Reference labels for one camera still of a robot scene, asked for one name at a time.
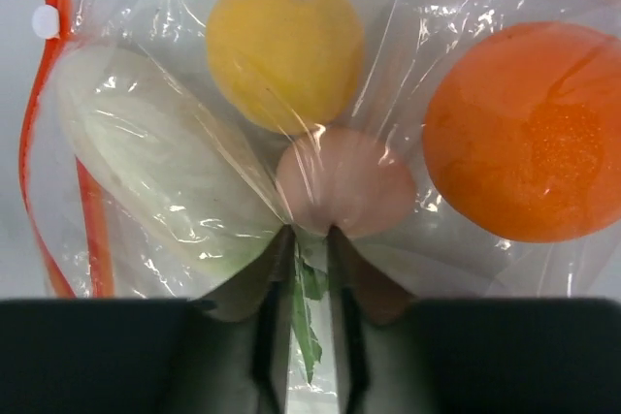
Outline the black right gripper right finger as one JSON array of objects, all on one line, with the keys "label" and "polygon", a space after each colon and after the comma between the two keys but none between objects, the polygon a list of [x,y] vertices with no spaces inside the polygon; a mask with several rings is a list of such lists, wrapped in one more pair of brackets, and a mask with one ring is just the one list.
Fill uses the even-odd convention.
[{"label": "black right gripper right finger", "polygon": [[616,413],[620,305],[419,299],[327,236],[342,413]]}]

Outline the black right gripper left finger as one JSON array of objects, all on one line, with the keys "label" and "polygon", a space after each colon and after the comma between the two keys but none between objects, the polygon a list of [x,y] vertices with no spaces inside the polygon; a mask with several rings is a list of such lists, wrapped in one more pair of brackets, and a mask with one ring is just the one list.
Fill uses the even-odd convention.
[{"label": "black right gripper left finger", "polygon": [[295,234],[197,299],[1,304],[5,413],[281,413]]}]

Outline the clear zip top bag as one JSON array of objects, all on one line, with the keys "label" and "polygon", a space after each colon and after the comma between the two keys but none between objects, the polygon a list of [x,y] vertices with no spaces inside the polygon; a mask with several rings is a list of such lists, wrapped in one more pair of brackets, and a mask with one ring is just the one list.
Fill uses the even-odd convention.
[{"label": "clear zip top bag", "polygon": [[292,234],[288,389],[332,396],[331,228],[419,299],[581,297],[620,254],[620,0],[45,5],[57,298],[197,299]]}]

